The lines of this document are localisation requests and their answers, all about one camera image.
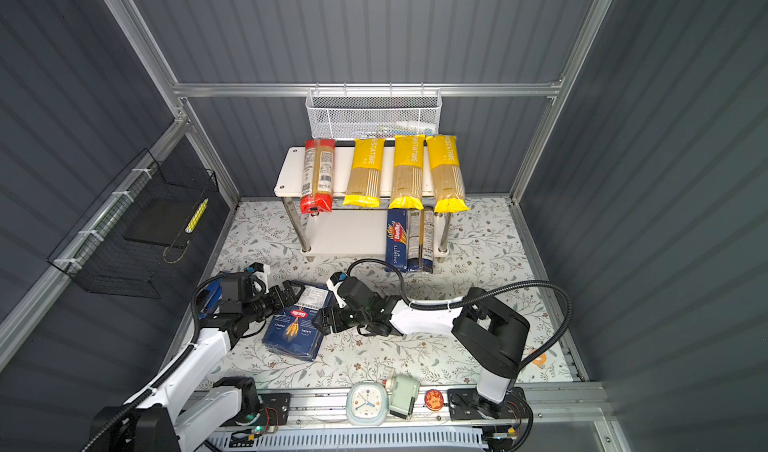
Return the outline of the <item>red-ended spaghetti bag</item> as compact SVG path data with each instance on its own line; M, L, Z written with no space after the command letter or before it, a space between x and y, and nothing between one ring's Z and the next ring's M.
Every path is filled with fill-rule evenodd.
M300 211L332 212L335 141L312 139L305 144Z

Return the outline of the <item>yellow Pastatime spaghetti bag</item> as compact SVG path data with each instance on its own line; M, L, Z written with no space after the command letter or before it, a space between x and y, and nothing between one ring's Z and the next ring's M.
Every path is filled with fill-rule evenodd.
M356 139L343 204L364 208L380 206L384 138Z

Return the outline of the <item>wide blue Barilla pasta box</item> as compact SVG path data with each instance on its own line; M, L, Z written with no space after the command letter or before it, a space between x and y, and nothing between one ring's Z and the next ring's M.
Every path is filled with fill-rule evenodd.
M318 312L333 302L333 294L323 286L287 281L297 302L272 316L262 344L270 351L303 361L313 361L324 335L313 325Z

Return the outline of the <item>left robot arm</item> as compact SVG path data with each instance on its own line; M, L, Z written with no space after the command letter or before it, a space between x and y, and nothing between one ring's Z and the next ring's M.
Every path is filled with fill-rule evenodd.
M185 348L139 392L93 419L86 451L193 451L227 421L268 427L271 419L253 379L225 377L192 407L186 405L212 367L252 323L263 323L298 302L305 287L267 287L269 269L252 264L201 282L190 306L193 333Z

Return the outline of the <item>blue-ended clear spaghetti bag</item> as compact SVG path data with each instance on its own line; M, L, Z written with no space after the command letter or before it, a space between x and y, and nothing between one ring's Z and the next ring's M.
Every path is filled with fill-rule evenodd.
M432 273L434 269L434 208L410 210L407 218L407 271Z

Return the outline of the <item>narrow blue Barilla spaghetti box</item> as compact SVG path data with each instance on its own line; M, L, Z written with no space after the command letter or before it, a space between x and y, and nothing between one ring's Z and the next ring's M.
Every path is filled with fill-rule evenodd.
M408 269L407 222L406 209L388 210L385 228L386 261L401 272Z

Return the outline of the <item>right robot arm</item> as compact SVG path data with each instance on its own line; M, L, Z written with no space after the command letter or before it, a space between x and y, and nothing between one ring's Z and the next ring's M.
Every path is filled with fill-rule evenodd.
M478 395L496 404L504 401L523 368L529 321L481 288L449 301L418 301L385 296L346 273L334 274L328 285L334 301L312 320L325 336L348 329L384 337L451 336L481 367Z

